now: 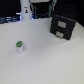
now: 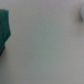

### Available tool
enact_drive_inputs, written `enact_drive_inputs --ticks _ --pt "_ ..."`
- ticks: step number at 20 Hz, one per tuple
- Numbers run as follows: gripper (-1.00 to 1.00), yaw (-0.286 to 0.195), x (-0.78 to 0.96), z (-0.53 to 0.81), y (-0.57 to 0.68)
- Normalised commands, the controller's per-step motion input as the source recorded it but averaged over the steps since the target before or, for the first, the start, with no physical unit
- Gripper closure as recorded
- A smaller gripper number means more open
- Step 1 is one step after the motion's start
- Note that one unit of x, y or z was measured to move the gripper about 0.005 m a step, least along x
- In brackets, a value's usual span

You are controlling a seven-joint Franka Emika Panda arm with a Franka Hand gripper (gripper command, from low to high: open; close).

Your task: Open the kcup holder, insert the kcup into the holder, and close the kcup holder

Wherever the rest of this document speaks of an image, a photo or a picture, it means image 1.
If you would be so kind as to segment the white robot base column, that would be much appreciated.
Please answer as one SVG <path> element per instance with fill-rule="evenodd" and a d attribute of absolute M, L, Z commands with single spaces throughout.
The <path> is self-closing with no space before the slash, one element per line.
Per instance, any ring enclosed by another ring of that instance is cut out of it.
<path fill-rule="evenodd" d="M 29 0 L 21 0 L 21 19 L 30 20 L 32 18 L 32 12 L 30 9 Z"/>

